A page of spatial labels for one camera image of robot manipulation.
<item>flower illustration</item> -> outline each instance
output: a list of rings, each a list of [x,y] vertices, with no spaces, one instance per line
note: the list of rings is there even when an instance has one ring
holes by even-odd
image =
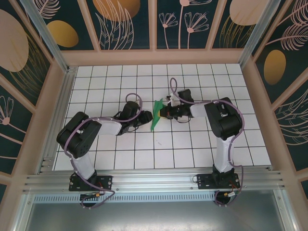
[[[177,26],[178,22],[175,21],[176,18],[174,16],[174,13],[166,13],[166,15],[164,13],[160,13],[159,19],[160,19],[160,22],[163,25],[164,33],[165,33],[166,46],[167,46],[167,49],[169,49],[168,42],[167,42],[167,36],[166,36],[166,28],[172,27],[172,26]]]
[[[10,123],[13,106],[13,99],[9,97],[6,102],[4,96],[0,96],[0,124],[8,125]]]
[[[14,125],[12,125],[10,123],[10,120],[11,120],[11,115],[12,115],[12,111],[13,111],[13,106],[14,106],[14,100],[11,99],[10,97],[8,97],[8,100],[5,101],[5,98],[4,96],[0,96],[0,125],[9,125],[11,126],[12,128],[20,131],[20,132],[23,132],[23,133],[26,133],[25,131],[15,127]],[[2,133],[0,133],[0,136],[1,137],[4,137],[10,141],[13,141],[15,143],[18,143],[18,144],[22,144],[22,142],[18,141],[18,140],[15,140],[9,136],[6,136]]]
[[[185,14],[185,24],[188,32],[187,49],[189,49],[189,38],[191,33],[208,30],[208,24],[206,24],[206,13],[195,13],[192,18],[192,13]]]
[[[182,6],[189,6],[189,5],[203,5],[208,4],[212,0],[180,0],[180,4]]]

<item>green object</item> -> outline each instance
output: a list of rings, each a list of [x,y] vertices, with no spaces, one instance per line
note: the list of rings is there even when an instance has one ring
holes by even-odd
[[[154,102],[154,110],[153,110],[153,120],[152,120],[152,126],[151,126],[151,131],[154,130],[156,124],[158,123],[160,117],[158,115],[160,109],[162,109],[163,107],[165,107],[165,105],[163,105],[163,99],[160,99],[160,101],[155,100]]]

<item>purple cable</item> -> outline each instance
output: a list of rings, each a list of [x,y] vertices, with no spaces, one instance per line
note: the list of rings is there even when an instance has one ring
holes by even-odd
[[[130,118],[130,119],[126,119],[126,120],[116,120],[116,119],[112,119],[112,118],[110,118],[110,117],[92,117],[92,118],[85,119],[84,121],[81,122],[81,124],[79,124],[79,125],[75,128],[75,130],[74,130],[74,131],[72,132],[72,134],[68,137],[68,139],[67,139],[67,141],[66,141],[66,143],[65,143],[65,146],[64,146],[64,153],[65,153],[65,155],[67,155],[67,156],[70,158],[70,162],[71,162],[71,164],[72,164],[72,166],[73,166],[73,169],[74,169],[74,171],[76,172],[76,174],[77,174],[87,185],[89,185],[89,186],[91,186],[91,187],[93,187],[93,188],[99,190],[100,192],[110,192],[110,193],[112,193],[110,196],[108,196],[108,197],[107,197],[106,199],[104,199],[102,202],[100,202],[100,203],[98,203],[98,204],[95,204],[95,205],[92,206],[92,207],[85,207],[85,206],[84,206],[83,202],[84,202],[87,198],[89,198],[89,197],[85,197],[85,198],[81,201],[81,205],[83,206],[83,208],[91,209],[91,208],[97,208],[97,207],[101,206],[103,203],[105,203],[109,198],[111,198],[111,197],[115,194],[115,191],[109,190],[109,189],[103,189],[103,188],[100,188],[100,187],[98,187],[98,186],[95,186],[94,184],[91,184],[90,182],[88,182],[81,174],[79,174],[79,172],[78,172],[78,170],[77,170],[77,168],[76,168],[76,166],[75,166],[75,163],[74,163],[74,161],[73,161],[73,155],[72,155],[72,154],[69,154],[69,153],[67,152],[68,144],[70,143],[72,137],[77,133],[77,131],[78,131],[84,124],[86,124],[87,122],[89,122],[90,120],[96,120],[96,121],[105,120],[105,121],[110,121],[110,120],[112,119],[113,121],[117,121],[117,122],[122,122],[122,123],[123,123],[123,122],[129,122],[129,121],[134,120],[135,118],[137,118],[137,117],[140,115],[141,111],[142,111],[142,99],[141,99],[141,97],[140,97],[138,94],[130,93],[130,94],[128,94],[128,95],[126,96],[126,98],[125,98],[125,101],[126,101],[126,102],[127,102],[128,96],[130,96],[130,95],[136,95],[136,96],[139,98],[139,103],[140,103],[140,109],[139,109],[138,113],[137,113],[134,117],[132,117],[132,118]]]
[[[175,82],[175,89],[173,89],[173,87],[172,87],[172,81],[173,81],[173,80],[174,80],[174,82]],[[177,88],[178,88],[177,80],[176,80],[175,78],[172,77],[172,78],[170,79],[170,89],[171,89],[171,91],[172,91],[172,94],[173,94],[175,97],[177,97],[180,101],[182,101],[182,102],[184,102],[184,103],[189,103],[189,104],[207,104],[207,103],[216,103],[216,102],[218,102],[218,103],[219,103],[219,102],[220,102],[220,103],[226,103],[226,104],[230,105],[232,108],[234,108],[234,109],[236,110],[236,112],[240,115],[241,120],[242,120],[242,128],[241,128],[240,132],[239,132],[235,137],[233,137],[233,138],[231,139],[230,145],[229,145],[229,147],[228,147],[228,162],[230,163],[230,165],[231,165],[232,167],[240,167],[240,168],[242,169],[241,186],[240,186],[240,188],[239,188],[239,194],[240,194],[241,191],[242,191],[242,188],[243,188],[244,167],[243,167],[243,165],[234,165],[234,164],[232,163],[232,161],[231,161],[231,148],[232,148],[232,144],[233,144],[233,142],[235,141],[235,139],[238,138],[238,137],[241,135],[241,133],[244,131],[245,120],[244,120],[243,114],[240,112],[240,110],[239,110],[236,106],[234,106],[232,103],[230,103],[230,102],[228,102],[228,101],[225,101],[225,100],[205,100],[205,101],[200,101],[200,102],[197,102],[197,103],[193,103],[193,102],[190,102],[190,101],[186,101],[186,100],[182,99],[180,96],[178,96],[178,94],[176,93]],[[217,194],[218,194],[218,193],[219,193],[219,190],[215,192],[215,197],[214,197],[215,200],[214,200],[214,202],[215,202],[215,204],[217,204],[218,206],[221,206],[221,205],[223,205],[223,203],[221,203],[221,202],[219,202],[219,201],[217,200]],[[237,196],[229,203],[229,205],[231,205],[231,204],[235,201],[235,199],[237,198]]]

